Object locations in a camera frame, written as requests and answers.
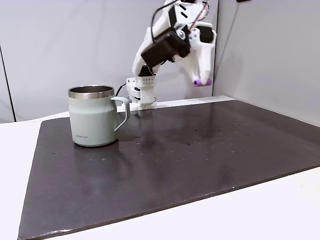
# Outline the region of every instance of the light green mug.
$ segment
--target light green mug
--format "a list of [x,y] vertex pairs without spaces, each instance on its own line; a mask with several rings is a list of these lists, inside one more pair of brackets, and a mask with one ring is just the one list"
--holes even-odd
[[[116,131],[129,119],[130,106],[125,97],[115,96],[112,86],[77,86],[68,90],[73,141],[84,147],[99,147],[117,140]],[[118,126],[117,106],[125,106],[125,120]]]

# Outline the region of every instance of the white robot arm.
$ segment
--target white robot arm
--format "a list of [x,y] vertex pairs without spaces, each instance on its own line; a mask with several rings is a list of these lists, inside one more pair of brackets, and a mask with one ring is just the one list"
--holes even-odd
[[188,72],[195,87],[209,86],[211,53],[217,34],[212,24],[200,22],[209,11],[208,1],[166,0],[157,22],[148,27],[144,41],[136,53],[133,78],[126,80],[132,100],[131,109],[155,108],[155,77],[165,61],[179,62]]

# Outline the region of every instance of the dark table mat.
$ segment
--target dark table mat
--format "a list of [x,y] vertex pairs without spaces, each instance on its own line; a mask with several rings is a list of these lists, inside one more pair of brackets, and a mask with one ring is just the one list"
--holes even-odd
[[18,239],[112,224],[319,165],[319,127],[237,100],[133,112],[118,141],[98,148],[73,143],[69,118],[48,120]]

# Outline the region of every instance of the white wall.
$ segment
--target white wall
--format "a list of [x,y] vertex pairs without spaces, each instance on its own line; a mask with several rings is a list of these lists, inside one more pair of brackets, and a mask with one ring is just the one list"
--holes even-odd
[[0,124],[14,122],[4,66],[0,53]]
[[[133,77],[132,64],[164,0],[1,0],[0,41],[17,120],[68,110],[68,88]],[[216,25],[216,5],[206,21]],[[207,97],[177,64],[160,69],[158,101]],[[120,96],[127,96],[125,88]]]
[[220,0],[214,95],[320,125],[319,13],[319,0]]

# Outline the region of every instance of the black cable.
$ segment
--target black cable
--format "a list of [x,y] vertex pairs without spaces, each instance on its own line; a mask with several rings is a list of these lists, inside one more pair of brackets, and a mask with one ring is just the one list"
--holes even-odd
[[14,119],[14,121],[16,122],[16,121],[17,121],[17,118],[16,118],[15,109],[14,109],[14,103],[12,102],[12,97],[11,97],[11,92],[10,92],[9,82],[8,82],[8,77],[7,77],[7,71],[6,71],[6,67],[5,67],[4,56],[2,55],[1,45],[0,45],[0,55],[1,55],[2,64],[3,64],[3,71],[4,71],[4,77],[5,77],[5,81],[6,81],[6,86],[7,86],[7,88],[8,88],[8,93],[9,93],[9,99],[10,99],[10,104],[11,104],[13,119]]
[[172,1],[172,2],[170,2],[170,3],[168,3],[168,4],[166,4],[166,5],[164,5],[164,6],[162,6],[162,7],[159,7],[157,10],[155,10],[155,12],[154,12],[154,14],[153,14],[153,16],[152,16],[151,26],[150,26],[150,28],[151,28],[151,38],[152,38],[152,41],[153,41],[154,43],[156,42],[156,40],[155,40],[155,36],[154,36],[153,26],[154,26],[154,21],[155,21],[155,17],[156,17],[157,12],[159,12],[161,9],[164,9],[164,8],[170,6],[170,5],[172,5],[172,4],[174,4],[175,2],[178,2],[178,1],[179,1],[179,0],[174,0],[174,1]]
[[119,87],[118,91],[117,91],[116,94],[115,94],[116,97],[118,96],[118,94],[119,94],[120,90],[122,89],[122,87],[123,87],[124,85],[126,85],[126,84],[127,84],[127,83],[125,83],[125,84],[123,84],[123,85],[121,85],[121,86]]

